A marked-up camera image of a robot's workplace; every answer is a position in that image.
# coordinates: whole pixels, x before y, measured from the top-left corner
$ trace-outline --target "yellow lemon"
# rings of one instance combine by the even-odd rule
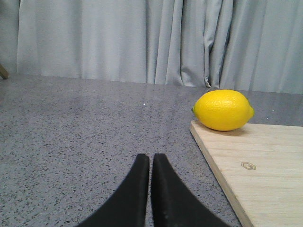
[[[240,128],[254,115],[254,109],[243,94],[226,89],[205,93],[192,111],[203,125],[218,131]]]

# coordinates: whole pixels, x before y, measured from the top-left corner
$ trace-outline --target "engraved logo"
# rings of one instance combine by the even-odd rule
[[[241,166],[248,170],[256,170],[256,166],[250,162],[242,162]]]

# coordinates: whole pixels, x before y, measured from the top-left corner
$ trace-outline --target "wooden cutting board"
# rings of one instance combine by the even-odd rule
[[[244,227],[303,227],[303,127],[190,131]]]

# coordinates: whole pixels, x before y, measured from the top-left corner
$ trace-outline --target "cutting board edge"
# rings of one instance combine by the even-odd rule
[[[240,223],[243,225],[243,227],[254,227],[251,220],[247,216],[245,210],[241,206],[241,204],[236,199],[235,194],[232,192],[231,188],[228,186],[228,183],[226,182],[226,179],[224,178],[223,174],[219,170],[218,166],[215,164],[214,159],[211,157],[211,155],[208,153],[206,147],[203,144],[203,141],[198,136],[198,133],[196,131],[197,124],[200,124],[197,120],[192,120],[190,124],[190,132],[193,135],[197,145],[199,146],[203,156],[205,157],[208,165],[210,166],[211,170],[213,171],[219,185],[221,186],[224,194],[226,195],[227,199],[229,200],[234,212],[238,216],[238,219]]]

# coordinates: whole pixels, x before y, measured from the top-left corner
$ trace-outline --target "stone countertop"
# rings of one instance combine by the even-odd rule
[[[0,221],[72,227],[123,181],[138,153],[165,153],[191,192],[241,226],[189,126],[209,88],[11,75],[0,80]],[[243,91],[250,123],[303,126],[303,95]],[[146,226],[152,227],[148,198]]]

